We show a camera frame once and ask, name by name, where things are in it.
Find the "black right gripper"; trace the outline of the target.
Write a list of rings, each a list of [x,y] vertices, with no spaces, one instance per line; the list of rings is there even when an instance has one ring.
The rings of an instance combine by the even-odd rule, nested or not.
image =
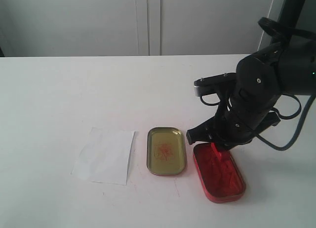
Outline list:
[[[196,142],[217,143],[229,151],[249,144],[271,126],[277,126],[280,118],[271,107],[247,109],[244,101],[236,99],[231,90],[220,94],[220,103],[215,116],[189,129],[186,138],[189,145]]]

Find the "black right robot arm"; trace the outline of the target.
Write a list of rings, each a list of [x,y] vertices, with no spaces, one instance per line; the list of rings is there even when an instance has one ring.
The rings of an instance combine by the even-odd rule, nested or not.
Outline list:
[[[189,129],[189,144],[214,143],[228,151],[245,145],[281,120],[298,117],[290,141],[277,151],[289,149],[303,128],[308,111],[316,98],[316,43],[313,40],[294,45],[275,43],[241,59],[234,73],[200,78],[194,82],[196,95],[203,98],[216,94],[219,102],[213,117]],[[293,115],[281,115],[275,108],[280,96],[297,99],[309,97]]]

